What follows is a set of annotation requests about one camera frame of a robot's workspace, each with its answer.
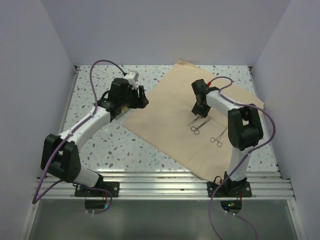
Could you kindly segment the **steel tweezers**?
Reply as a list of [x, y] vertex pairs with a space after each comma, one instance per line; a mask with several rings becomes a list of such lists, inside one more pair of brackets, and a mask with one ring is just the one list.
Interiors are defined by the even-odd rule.
[[188, 126], [191, 126], [192, 124], [194, 124], [199, 118], [201, 118], [201, 116], [197, 116], [195, 119], [193, 119], [190, 123], [188, 123]]

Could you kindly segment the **steel scissors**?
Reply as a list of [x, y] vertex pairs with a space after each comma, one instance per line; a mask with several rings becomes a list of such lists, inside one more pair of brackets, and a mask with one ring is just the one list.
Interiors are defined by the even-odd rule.
[[190, 130], [195, 134], [199, 135], [200, 134], [200, 128], [202, 128], [204, 125], [206, 125], [210, 119], [205, 120], [203, 123], [201, 123], [199, 126], [192, 126]]

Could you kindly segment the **steel forceps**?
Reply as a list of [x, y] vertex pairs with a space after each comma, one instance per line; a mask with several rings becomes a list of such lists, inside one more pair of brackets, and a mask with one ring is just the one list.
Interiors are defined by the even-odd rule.
[[217, 137], [211, 137], [210, 142], [216, 143], [216, 146], [218, 148], [222, 147], [223, 143], [221, 142], [221, 138], [223, 137], [224, 133], [227, 131], [227, 127], [217, 136]]

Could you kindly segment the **beige cloth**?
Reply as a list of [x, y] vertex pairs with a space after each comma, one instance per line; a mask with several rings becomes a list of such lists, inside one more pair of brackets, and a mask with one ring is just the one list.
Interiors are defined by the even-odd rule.
[[[221, 88], [228, 82], [186, 61], [172, 68], [141, 66], [138, 72], [138, 82], [146, 87], [149, 104], [134, 110], [123, 122], [124, 127], [203, 180], [211, 182], [223, 175], [229, 167], [233, 147], [227, 132], [220, 140], [222, 147], [210, 142], [210, 138], [217, 137], [227, 127], [227, 117], [212, 108], [207, 117], [199, 118], [191, 126], [188, 123], [196, 118], [191, 111], [196, 103], [192, 83], [203, 79]], [[191, 127], [207, 119], [210, 121], [195, 135]]]

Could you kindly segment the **metal tray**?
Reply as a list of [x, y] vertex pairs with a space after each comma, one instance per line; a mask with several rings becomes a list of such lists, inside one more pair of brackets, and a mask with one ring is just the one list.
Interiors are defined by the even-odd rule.
[[122, 117], [125, 113], [127, 113], [130, 110], [127, 106], [126, 106], [127, 107], [126, 110], [122, 110], [122, 107], [124, 107], [124, 106], [117, 107], [110, 112], [110, 121], [111, 122], [113, 120], [119, 119], [120, 117]]

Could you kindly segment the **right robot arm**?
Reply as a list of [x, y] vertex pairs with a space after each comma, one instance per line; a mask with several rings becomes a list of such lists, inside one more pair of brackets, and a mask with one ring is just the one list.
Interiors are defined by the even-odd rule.
[[251, 197], [250, 184], [247, 182], [247, 167], [250, 151], [263, 138], [258, 107], [254, 104], [237, 103], [221, 94], [221, 89], [210, 87], [203, 79], [194, 81], [192, 90], [196, 102], [191, 112], [199, 118], [205, 118], [211, 109], [217, 110], [227, 118], [226, 132], [232, 145], [231, 160], [223, 180], [207, 183], [208, 196], [237, 197], [244, 194]]

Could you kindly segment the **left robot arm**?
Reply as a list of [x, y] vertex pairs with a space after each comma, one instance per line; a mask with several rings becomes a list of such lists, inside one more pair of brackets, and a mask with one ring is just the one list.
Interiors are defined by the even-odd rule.
[[82, 166], [79, 151], [102, 127], [121, 115], [124, 109], [143, 109], [149, 101], [142, 85], [134, 87], [126, 78], [115, 78], [97, 104], [75, 126], [44, 140], [40, 168], [66, 183], [86, 186], [92, 196], [103, 193], [100, 175]]

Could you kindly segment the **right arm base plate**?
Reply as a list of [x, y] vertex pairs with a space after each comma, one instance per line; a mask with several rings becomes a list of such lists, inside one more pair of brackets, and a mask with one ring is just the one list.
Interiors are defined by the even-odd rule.
[[[206, 183], [207, 186], [207, 194], [208, 197], [211, 198], [215, 190], [222, 183], [222, 178], [220, 176], [216, 176], [215, 180], [219, 179], [220, 182], [210, 182]], [[248, 182], [248, 178], [245, 177], [239, 181], [232, 181], [230, 179], [227, 180], [214, 194], [214, 198], [250, 198], [252, 197], [251, 185]]]

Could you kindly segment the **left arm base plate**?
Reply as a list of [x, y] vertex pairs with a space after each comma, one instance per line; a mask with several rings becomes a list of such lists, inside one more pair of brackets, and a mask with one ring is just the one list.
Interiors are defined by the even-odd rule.
[[99, 180], [93, 187], [88, 187], [79, 183], [73, 183], [72, 186], [75, 187], [74, 196], [84, 198], [117, 198], [120, 191], [120, 183], [118, 181]]

